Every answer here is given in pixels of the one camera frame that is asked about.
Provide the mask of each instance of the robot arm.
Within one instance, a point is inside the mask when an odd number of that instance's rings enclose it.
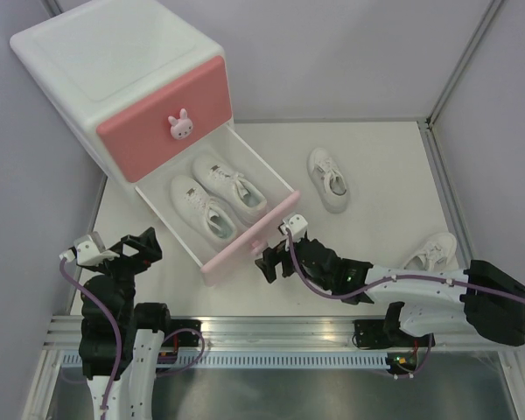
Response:
[[[406,347],[401,343],[431,333],[468,331],[509,346],[525,343],[525,304],[480,290],[524,299],[525,286],[491,263],[473,260],[470,269],[442,273],[383,268],[338,257],[319,241],[309,241],[306,227],[298,214],[284,220],[281,231],[291,238],[293,252],[290,240],[284,240],[265,249],[255,264],[269,283],[276,281],[276,266],[281,264],[283,277],[297,272],[310,289],[325,298],[351,305],[388,305],[380,331],[376,331],[376,322],[372,331],[382,348]],[[373,348],[369,343],[361,346]]]

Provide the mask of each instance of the white shoe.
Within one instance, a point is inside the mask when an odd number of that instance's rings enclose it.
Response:
[[[266,214],[267,201],[261,192],[242,174],[215,157],[203,154],[194,159],[192,175],[210,193],[224,199],[248,226]]]
[[[402,266],[405,270],[443,271],[455,257],[457,240],[449,232],[433,234]]]
[[[307,171],[323,206],[330,213],[342,213],[348,206],[348,185],[328,151],[318,147],[307,159]]]
[[[237,227],[194,179],[179,175],[171,181],[171,202],[178,215],[216,249],[224,249],[237,237]]]

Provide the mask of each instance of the gray floor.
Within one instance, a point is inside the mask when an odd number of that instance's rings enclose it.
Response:
[[[84,385],[59,380],[51,420],[91,420]],[[366,371],[198,369],[160,379],[154,420],[516,419],[497,363],[434,354],[411,381]]]

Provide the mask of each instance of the storage box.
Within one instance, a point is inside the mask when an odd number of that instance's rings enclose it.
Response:
[[[97,164],[130,198],[151,206],[207,284],[260,253],[293,212],[299,192],[233,131],[223,49],[161,4],[97,0],[14,35],[10,44]],[[169,198],[171,179],[191,175],[201,151],[244,173],[269,202],[269,213],[219,253]]]

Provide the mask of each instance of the pink drawer front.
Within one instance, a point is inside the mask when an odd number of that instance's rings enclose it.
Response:
[[[169,116],[186,109],[192,133],[176,140]],[[97,134],[129,182],[137,182],[231,119],[228,78],[214,57],[97,127]]]

